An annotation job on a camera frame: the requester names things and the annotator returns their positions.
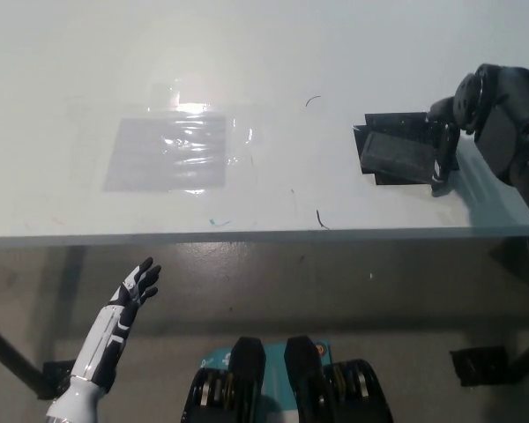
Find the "dark right robot hand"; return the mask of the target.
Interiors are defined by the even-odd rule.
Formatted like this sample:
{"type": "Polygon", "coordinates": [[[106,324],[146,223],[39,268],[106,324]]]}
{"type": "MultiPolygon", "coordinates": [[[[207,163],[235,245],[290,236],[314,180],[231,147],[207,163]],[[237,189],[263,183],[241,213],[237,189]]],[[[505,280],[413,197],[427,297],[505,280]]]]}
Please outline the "dark right robot hand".
{"type": "Polygon", "coordinates": [[[529,197],[529,69],[484,63],[466,75],[453,96],[434,103],[427,120],[445,129],[432,189],[448,181],[464,132],[473,136],[493,175],[529,197]]]}

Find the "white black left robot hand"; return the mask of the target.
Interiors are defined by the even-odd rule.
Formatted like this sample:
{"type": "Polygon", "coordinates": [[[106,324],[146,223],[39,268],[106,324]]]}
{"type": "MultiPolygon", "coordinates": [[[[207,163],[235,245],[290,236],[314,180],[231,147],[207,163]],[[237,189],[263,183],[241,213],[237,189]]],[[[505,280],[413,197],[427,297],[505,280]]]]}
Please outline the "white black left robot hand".
{"type": "Polygon", "coordinates": [[[155,283],[160,270],[149,257],[117,287],[88,332],[72,367],[73,377],[91,382],[103,393],[109,393],[137,312],[158,292],[155,283]]]}

